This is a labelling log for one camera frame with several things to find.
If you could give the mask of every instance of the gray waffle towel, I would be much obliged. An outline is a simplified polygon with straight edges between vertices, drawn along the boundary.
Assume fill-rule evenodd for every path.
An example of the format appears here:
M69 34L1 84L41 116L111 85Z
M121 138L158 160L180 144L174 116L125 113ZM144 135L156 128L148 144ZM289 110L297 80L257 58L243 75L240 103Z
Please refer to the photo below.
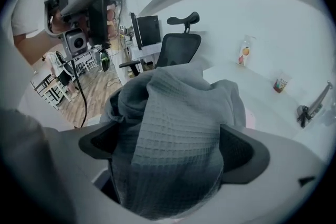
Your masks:
M120 123L112 157L120 204L152 220L190 214L217 193L219 126L246 125L237 84L210 85L197 63L132 79L107 101L100 121L111 120Z

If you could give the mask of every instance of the black chair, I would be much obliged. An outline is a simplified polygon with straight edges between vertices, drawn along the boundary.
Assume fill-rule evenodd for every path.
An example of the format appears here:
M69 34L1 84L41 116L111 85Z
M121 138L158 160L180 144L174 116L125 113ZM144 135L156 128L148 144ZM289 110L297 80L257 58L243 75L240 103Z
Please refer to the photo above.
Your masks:
M197 12L191 13L184 19L178 19L176 17L170 17L167 20L169 25L184 24L184 33L170 33L163 37L161 52L159 59L156 63L157 67L166 67L181 65L183 63L189 63L195 55L201 44L201 37L197 34L190 34L190 25L199 22L199 14ZM135 76L139 75L136 65L140 64L140 61L126 62L119 65L120 68L130 67Z

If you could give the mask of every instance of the gray fabric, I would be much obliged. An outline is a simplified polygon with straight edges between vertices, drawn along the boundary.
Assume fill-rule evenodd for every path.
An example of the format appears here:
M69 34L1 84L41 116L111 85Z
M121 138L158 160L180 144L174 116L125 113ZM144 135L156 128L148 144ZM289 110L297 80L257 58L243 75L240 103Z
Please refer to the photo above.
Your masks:
M111 120L120 123L112 156L120 203L153 220L190 214L217 193L220 125L246 125L237 84L210 85L196 63L129 81L107 102L101 122Z

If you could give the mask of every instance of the small cup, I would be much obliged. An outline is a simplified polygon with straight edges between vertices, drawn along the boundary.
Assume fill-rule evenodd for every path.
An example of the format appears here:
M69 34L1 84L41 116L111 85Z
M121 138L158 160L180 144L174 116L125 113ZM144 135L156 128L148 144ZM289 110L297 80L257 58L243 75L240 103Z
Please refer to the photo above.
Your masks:
M278 92L281 93L284 88L286 87L287 83L291 80L292 78L287 75L286 73L282 72L280 76L277 78L276 82L274 83L273 88Z

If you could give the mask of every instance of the black armrest pad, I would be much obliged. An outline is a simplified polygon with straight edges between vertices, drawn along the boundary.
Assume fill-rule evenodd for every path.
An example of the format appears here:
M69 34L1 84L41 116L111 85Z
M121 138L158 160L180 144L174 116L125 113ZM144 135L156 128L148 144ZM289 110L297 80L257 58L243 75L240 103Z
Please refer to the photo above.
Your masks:
M122 67L130 67L130 66L135 66L141 63L140 61L131 61L131 62L125 62L119 65L120 68Z

